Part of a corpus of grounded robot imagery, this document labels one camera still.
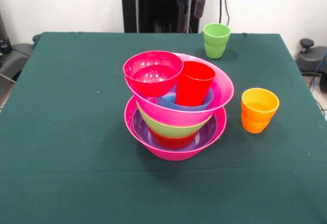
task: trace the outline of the stack of bowls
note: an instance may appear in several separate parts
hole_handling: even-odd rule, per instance
[[[199,106],[175,103],[176,83],[185,61],[204,64],[214,71],[210,89]],[[125,108],[126,126],[154,155],[185,160],[223,133],[227,123],[224,106],[231,100],[234,87],[215,65],[185,54],[152,51],[130,58],[123,70],[133,93]]]

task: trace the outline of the magenta bowl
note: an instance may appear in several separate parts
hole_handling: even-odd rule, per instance
[[[126,80],[139,93],[159,97],[175,85],[183,69],[182,60],[171,52],[143,52],[131,57],[124,64]]]
[[[126,83],[142,110],[151,118],[158,122],[178,127],[188,127],[198,125],[215,114],[220,108],[225,106],[233,97],[234,85],[229,76],[217,66],[197,57],[175,53],[182,61],[195,61],[211,67],[216,76],[213,80],[211,88],[215,97],[206,110],[202,111],[180,111],[165,108],[156,103],[156,98],[149,97],[137,92],[137,88],[132,82],[126,79]]]
[[[217,109],[214,113],[214,117],[217,121],[216,133],[213,136],[213,138],[210,141],[208,141],[208,143],[206,143],[205,145],[203,145],[199,148],[195,148],[193,150],[187,150],[187,151],[174,150],[173,151],[170,149],[164,149],[164,148],[159,148],[159,147],[149,145],[138,137],[138,135],[136,134],[134,127],[133,127],[133,118],[134,118],[134,114],[136,111],[137,111],[136,97],[132,96],[132,98],[128,101],[128,103],[126,105],[125,112],[124,112],[125,124],[127,126],[127,129],[129,130],[129,132],[155,156],[157,156],[161,159],[170,160],[170,161],[180,161],[180,160],[189,159],[189,158],[195,156],[196,154],[198,154],[199,152],[201,152],[202,150],[204,150],[205,148],[207,148],[208,146],[212,145],[222,135],[222,133],[224,132],[224,130],[226,128],[226,124],[227,124],[227,115],[226,115],[225,109],[223,107],[220,109]]]

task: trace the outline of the blue bowl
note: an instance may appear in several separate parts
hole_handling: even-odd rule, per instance
[[[165,107],[165,108],[171,108],[175,110],[181,110],[181,111],[202,111],[205,110],[210,103],[214,99],[214,90],[211,88],[209,89],[208,94],[206,95],[204,102],[201,106],[196,106],[196,107],[187,107],[187,106],[181,106],[175,104],[175,98],[176,98],[176,86],[171,89],[166,95],[163,95],[161,97],[157,98],[157,104]]]

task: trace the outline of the white wall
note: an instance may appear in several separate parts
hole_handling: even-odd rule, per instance
[[[234,33],[280,33],[292,55],[302,37],[327,45],[326,0],[227,2]],[[0,0],[0,10],[13,43],[43,31],[124,31],[121,0]],[[219,0],[207,0],[200,29],[218,20]]]

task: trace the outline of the red bowl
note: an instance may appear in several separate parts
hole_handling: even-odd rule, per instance
[[[168,93],[182,69],[183,62],[178,56],[163,51],[140,53],[128,59],[123,67],[127,81],[150,97]]]
[[[183,147],[190,145],[190,143],[193,141],[194,137],[198,133],[198,132],[195,132],[194,134],[186,136],[186,137],[171,138],[171,137],[165,137],[165,136],[158,135],[150,128],[149,128],[149,131],[150,131],[150,133],[152,135],[152,139],[155,143],[157,143],[158,145],[160,145],[162,147],[169,148],[169,149],[179,149],[179,148],[183,148]]]

